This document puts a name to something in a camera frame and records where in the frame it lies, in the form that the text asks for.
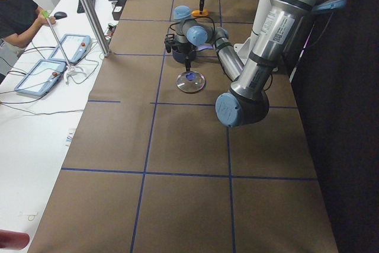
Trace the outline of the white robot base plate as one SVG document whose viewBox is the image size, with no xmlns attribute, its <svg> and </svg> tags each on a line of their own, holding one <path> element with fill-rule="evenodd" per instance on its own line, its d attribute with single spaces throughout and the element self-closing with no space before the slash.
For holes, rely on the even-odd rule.
<svg viewBox="0 0 379 253">
<path fill-rule="evenodd" d="M 259 36 L 252 31 L 250 36 L 245 40 L 244 43 L 234 44 L 234 50 L 243 63 L 246 63 L 250 51 L 254 48 L 258 37 Z"/>
</svg>

